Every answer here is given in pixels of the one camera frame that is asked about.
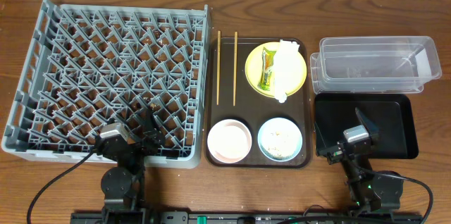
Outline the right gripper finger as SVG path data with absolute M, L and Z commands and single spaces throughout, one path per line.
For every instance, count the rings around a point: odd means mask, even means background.
M 316 135 L 316 150 L 322 150 L 325 148 L 326 143 L 323 140 L 323 136 L 321 134 L 320 127 L 318 126 L 317 122 L 314 122 L 314 132 Z
M 361 125 L 363 125 L 366 131 L 369 133 L 369 136 L 379 135 L 378 127 L 373 122 L 371 122 L 360 109 L 355 108 L 355 113 Z

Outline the light blue bowl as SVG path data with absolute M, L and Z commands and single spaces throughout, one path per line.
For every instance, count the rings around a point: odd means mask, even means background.
M 300 153 L 303 136 L 298 126 L 291 120 L 272 118 L 259 128 L 257 142 L 266 158 L 276 162 L 286 162 Z

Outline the rice food scraps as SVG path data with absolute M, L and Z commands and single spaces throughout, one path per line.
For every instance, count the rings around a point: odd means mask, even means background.
M 292 139 L 285 132 L 270 132 L 265 139 L 265 149 L 276 156 L 287 156 L 291 153 Z

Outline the pink bowl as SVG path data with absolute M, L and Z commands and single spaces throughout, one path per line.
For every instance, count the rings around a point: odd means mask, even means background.
M 220 163 L 237 163 L 252 148 L 252 135 L 247 126 L 234 119 L 217 122 L 207 136 L 209 153 Z

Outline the white paper napkin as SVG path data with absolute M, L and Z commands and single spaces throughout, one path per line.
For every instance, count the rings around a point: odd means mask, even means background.
M 287 100 L 292 72 L 297 67 L 299 44 L 281 39 L 274 56 L 274 97 L 279 103 Z

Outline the green snack wrapper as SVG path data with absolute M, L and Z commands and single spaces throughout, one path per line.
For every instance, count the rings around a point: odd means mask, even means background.
M 269 91 L 271 89 L 271 78 L 273 74 L 275 55 L 276 51 L 268 50 L 266 47 L 263 48 L 263 51 L 261 53 L 262 69 L 258 87 L 259 89 L 262 89 L 264 91 Z

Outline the wooden chopstick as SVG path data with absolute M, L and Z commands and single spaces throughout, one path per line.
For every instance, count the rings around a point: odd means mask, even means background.
M 217 62 L 216 62 L 216 105 L 220 100 L 220 81 L 221 81 L 221 31 L 217 32 Z
M 237 93 L 237 39 L 238 33 L 234 33 L 234 56 L 233 56 L 233 106 L 236 105 L 236 93 Z

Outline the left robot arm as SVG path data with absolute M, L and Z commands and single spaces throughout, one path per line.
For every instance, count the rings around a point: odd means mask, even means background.
M 124 124 L 110 121 L 98 136 L 93 152 L 117 163 L 101 179 L 104 193 L 102 223 L 153 223 L 155 217 L 144 198 L 144 159 L 165 142 L 154 118 L 155 105 L 144 112 L 142 136 L 132 139 Z

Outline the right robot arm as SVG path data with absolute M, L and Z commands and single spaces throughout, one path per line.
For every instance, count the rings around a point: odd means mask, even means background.
M 395 172 L 373 171 L 369 163 L 379 129 L 360 109 L 356 108 L 355 114 L 359 124 L 344 130 L 342 139 L 334 145 L 317 149 L 316 155 L 326 158 L 330 165 L 339 163 L 342 166 L 351 198 L 357 203 L 357 208 L 350 211 L 352 216 L 399 209 L 403 181 L 393 177 Z

